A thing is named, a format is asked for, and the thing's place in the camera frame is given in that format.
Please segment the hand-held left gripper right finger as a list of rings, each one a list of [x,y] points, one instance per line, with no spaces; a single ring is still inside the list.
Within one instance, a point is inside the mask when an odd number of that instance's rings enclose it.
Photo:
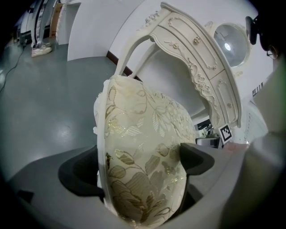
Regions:
[[[187,183],[183,206],[193,206],[210,197],[210,206],[235,205],[245,199],[244,158],[248,146],[227,144],[217,149],[191,143],[180,146]]]

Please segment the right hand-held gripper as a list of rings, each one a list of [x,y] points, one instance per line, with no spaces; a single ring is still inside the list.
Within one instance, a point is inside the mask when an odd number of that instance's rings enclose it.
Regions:
[[[223,149],[224,145],[232,138],[231,130],[228,125],[224,125],[217,129],[209,129],[206,135],[197,138],[196,144],[216,149]]]

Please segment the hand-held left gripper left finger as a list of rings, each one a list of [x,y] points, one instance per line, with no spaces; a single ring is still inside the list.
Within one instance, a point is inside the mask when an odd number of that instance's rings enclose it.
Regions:
[[[97,147],[84,147],[29,163],[10,186],[41,226],[111,226],[97,173]]]

